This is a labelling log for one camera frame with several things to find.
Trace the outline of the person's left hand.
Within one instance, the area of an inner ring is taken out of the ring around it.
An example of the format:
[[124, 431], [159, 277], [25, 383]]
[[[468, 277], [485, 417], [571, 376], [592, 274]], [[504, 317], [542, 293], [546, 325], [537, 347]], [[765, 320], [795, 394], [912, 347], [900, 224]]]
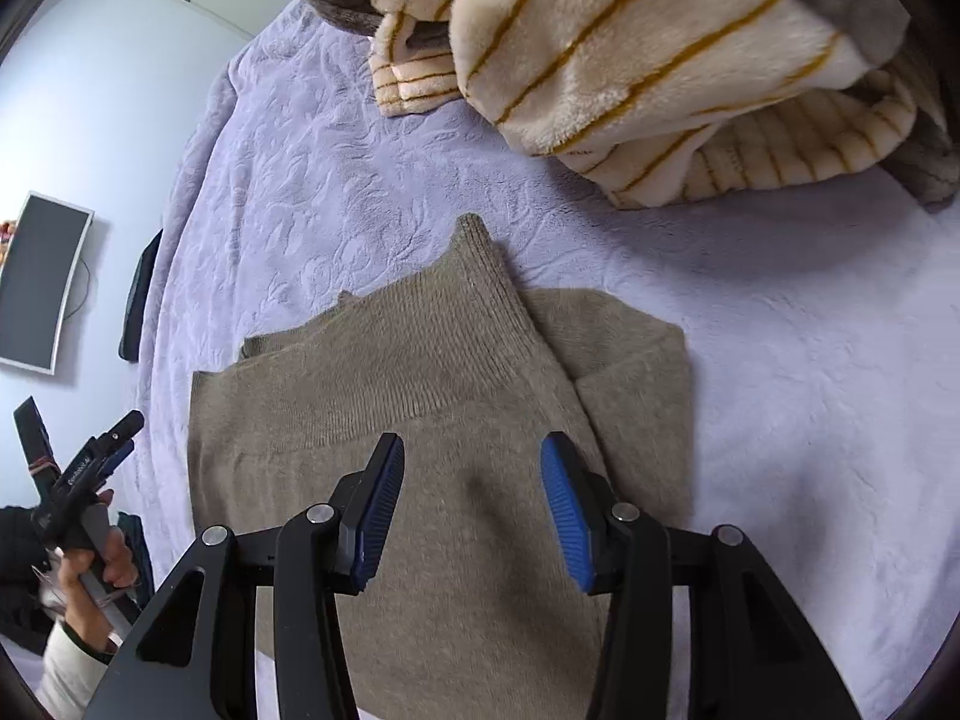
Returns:
[[[110, 649], [112, 626], [82, 582], [82, 575], [89, 571], [93, 561], [93, 551], [66, 550], [62, 554], [59, 582], [65, 597], [64, 624], [90, 649], [106, 653]], [[125, 589], [137, 582], [139, 571], [119, 528], [110, 527], [107, 532], [103, 561], [106, 564], [103, 578], [110, 585]]]

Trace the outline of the white sleeved left forearm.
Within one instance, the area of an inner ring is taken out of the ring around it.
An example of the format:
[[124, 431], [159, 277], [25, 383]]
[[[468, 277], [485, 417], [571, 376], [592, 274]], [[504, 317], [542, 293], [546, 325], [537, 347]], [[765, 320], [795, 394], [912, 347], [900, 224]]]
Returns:
[[39, 704], [55, 720], [80, 720], [110, 660], [109, 652], [92, 649], [64, 621], [55, 622], [43, 655]]

